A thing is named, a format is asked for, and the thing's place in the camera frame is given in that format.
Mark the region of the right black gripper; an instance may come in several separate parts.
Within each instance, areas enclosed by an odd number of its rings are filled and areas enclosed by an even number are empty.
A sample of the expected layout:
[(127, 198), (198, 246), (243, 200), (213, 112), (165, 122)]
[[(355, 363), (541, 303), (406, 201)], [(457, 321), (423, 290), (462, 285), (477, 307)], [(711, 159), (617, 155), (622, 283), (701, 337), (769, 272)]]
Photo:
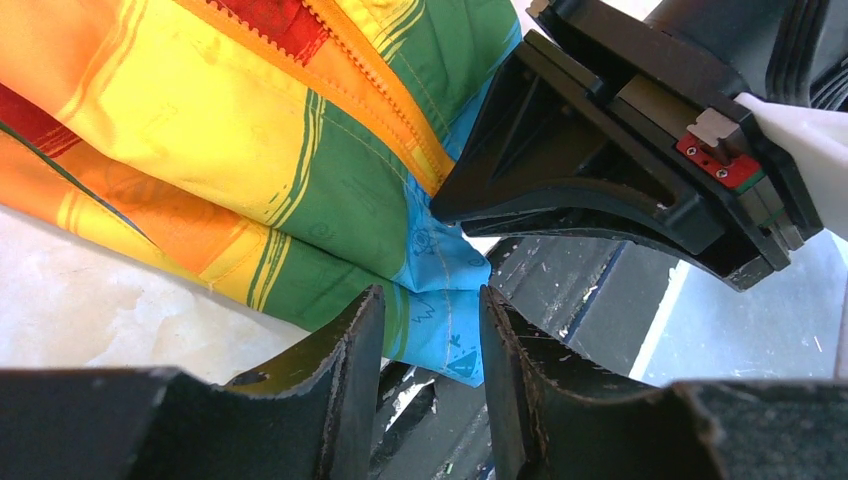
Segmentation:
[[(600, 107), (608, 85), (574, 59), (612, 62), (719, 112), (728, 120), (719, 144), (738, 149), (763, 133), (735, 102), (741, 93), (847, 114), (846, 3), (664, 1), (644, 20), (601, 1), (534, 1), (527, 12), (567, 54), (533, 30), (506, 57), (434, 217), (471, 237), (629, 241), (737, 292), (774, 273), (749, 242), (724, 234), (718, 209), (670, 160)], [(771, 168), (797, 225), (824, 227), (793, 157)], [(569, 209), (590, 218), (508, 218)]]

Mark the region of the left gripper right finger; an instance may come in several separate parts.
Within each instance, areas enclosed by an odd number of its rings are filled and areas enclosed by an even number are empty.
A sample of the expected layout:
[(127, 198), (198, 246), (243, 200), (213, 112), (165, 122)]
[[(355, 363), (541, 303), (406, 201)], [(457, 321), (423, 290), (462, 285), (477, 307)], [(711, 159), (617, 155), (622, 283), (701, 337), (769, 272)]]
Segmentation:
[(843, 479), (843, 381), (653, 387), (578, 352), (525, 349), (522, 314), (480, 290), (484, 387), (500, 479)]

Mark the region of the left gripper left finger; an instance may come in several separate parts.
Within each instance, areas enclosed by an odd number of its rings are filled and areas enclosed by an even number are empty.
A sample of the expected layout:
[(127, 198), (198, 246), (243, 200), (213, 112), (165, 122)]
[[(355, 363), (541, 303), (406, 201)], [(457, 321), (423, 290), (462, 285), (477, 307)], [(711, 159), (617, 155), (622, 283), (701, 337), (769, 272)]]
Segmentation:
[(274, 358), (211, 384), (175, 367), (5, 370), (5, 479), (364, 479), (381, 287)]

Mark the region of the rainbow striped jacket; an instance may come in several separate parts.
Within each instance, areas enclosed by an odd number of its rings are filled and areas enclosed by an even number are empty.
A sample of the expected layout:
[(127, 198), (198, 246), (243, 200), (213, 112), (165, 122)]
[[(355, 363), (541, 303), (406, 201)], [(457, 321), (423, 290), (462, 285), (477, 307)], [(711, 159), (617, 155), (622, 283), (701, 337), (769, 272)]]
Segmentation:
[(314, 331), (483, 381), (489, 262), (430, 202), (521, 37), (508, 1), (5, 1), (1, 201)]

